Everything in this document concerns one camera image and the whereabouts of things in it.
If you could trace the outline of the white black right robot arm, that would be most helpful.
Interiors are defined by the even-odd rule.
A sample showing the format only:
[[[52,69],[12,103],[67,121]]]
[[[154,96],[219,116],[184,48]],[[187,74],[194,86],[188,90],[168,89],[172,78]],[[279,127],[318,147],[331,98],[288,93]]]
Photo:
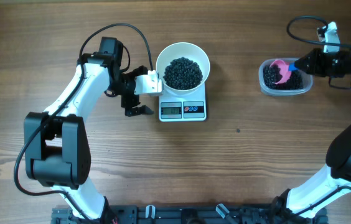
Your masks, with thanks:
[[[335,28],[323,18],[317,29],[316,47],[287,67],[329,80],[351,74],[351,44],[341,44]],[[317,213],[338,198],[351,193],[351,124],[328,148],[325,165],[302,185],[287,189],[273,200],[268,212],[271,223],[317,223]]]

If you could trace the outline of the pink measuring scoop blue handle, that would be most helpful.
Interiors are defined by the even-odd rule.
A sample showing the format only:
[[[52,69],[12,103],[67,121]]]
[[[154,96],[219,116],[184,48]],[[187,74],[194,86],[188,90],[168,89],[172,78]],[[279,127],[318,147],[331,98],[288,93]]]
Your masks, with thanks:
[[[286,83],[290,79],[292,72],[297,70],[293,63],[289,64],[281,59],[276,59],[273,61],[270,64],[270,67],[273,66],[277,66],[279,68],[279,74],[281,75],[281,79],[278,82],[274,82],[276,85]]]

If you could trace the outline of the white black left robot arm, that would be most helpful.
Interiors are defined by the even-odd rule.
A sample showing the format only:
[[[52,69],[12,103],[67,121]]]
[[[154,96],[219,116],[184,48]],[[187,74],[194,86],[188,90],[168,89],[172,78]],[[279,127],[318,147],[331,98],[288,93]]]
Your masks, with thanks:
[[[98,51],[80,53],[75,75],[57,100],[43,112],[30,112],[24,120],[25,145],[19,154],[28,178],[60,194],[77,223],[116,223],[105,196],[89,178],[91,153],[85,121],[99,97],[121,97],[126,116],[152,114],[140,95],[161,93],[162,80],[153,68],[121,68],[127,51],[118,39],[103,37]]]

